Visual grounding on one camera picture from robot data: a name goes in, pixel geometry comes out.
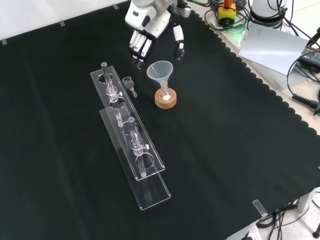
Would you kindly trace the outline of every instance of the power strip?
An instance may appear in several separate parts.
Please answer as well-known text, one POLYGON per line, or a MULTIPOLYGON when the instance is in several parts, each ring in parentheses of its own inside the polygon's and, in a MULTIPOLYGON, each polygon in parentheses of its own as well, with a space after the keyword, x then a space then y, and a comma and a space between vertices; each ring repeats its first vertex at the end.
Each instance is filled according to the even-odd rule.
POLYGON ((254 225, 254 227, 249 231, 247 239, 249 237, 252 238, 252 240, 262 240, 260 233, 259 233, 259 230, 256 225, 254 225))

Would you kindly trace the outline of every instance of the white circular object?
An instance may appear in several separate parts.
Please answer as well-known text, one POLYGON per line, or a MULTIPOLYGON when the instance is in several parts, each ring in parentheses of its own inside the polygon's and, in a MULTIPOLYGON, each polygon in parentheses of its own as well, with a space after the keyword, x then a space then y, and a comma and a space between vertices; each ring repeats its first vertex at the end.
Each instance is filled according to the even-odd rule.
POLYGON ((162 97, 162 99, 165 100, 165 101, 168 101, 170 98, 171 98, 171 96, 169 94, 168 95, 164 95, 162 97))

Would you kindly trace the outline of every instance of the yellow component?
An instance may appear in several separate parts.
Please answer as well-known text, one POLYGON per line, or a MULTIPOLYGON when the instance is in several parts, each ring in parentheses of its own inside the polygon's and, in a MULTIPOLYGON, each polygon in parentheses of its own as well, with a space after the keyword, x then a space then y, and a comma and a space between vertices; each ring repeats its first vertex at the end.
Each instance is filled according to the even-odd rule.
MULTIPOLYGON (((236 9, 236 4, 232 3, 231 7, 233 9, 236 9)), ((236 21, 236 11, 230 9, 230 8, 224 8, 223 5, 218 7, 218 19, 221 22, 224 22, 226 24, 234 24, 236 21)))

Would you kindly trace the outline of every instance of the funnel stem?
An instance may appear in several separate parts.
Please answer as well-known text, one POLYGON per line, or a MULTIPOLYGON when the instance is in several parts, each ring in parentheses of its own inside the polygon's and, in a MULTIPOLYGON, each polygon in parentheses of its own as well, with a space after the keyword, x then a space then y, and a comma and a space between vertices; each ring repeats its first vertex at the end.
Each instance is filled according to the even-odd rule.
POLYGON ((161 81, 160 86, 161 86, 161 89, 165 92, 165 94, 169 94, 167 81, 161 81))

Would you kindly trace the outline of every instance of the white robot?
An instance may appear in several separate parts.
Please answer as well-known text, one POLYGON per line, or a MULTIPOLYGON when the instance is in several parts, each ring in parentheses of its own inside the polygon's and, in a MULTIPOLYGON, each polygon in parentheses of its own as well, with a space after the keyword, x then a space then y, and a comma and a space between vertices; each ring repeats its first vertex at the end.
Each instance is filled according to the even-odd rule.
MULTIPOLYGON (((125 21, 135 29, 129 49, 132 52, 132 63, 138 69, 144 67, 153 41, 164 32, 173 13, 187 18, 191 9, 185 7, 182 0, 179 3, 178 0, 131 0, 125 21)), ((181 59, 185 52, 181 26, 175 26, 173 32, 177 42, 176 57, 181 59)))

